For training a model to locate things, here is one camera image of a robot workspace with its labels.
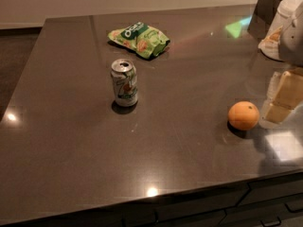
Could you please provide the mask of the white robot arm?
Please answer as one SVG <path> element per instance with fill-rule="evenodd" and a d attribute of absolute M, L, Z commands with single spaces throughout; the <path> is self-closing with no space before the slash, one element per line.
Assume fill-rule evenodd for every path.
<path fill-rule="evenodd" d="M 267 57 L 284 61 L 291 66 L 282 73 L 274 72 L 267 97 L 260 111 L 259 124 L 272 129 L 282 124 L 303 101 L 303 4 L 297 8 L 259 44 L 265 48 L 274 43 L 274 52 Z"/>

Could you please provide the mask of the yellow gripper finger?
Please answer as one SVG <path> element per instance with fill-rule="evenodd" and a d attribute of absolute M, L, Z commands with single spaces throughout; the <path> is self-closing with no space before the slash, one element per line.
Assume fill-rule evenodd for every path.
<path fill-rule="evenodd" d="M 274 72 L 260 111 L 259 124 L 265 129 L 277 127 L 302 101 L 303 71 Z"/>

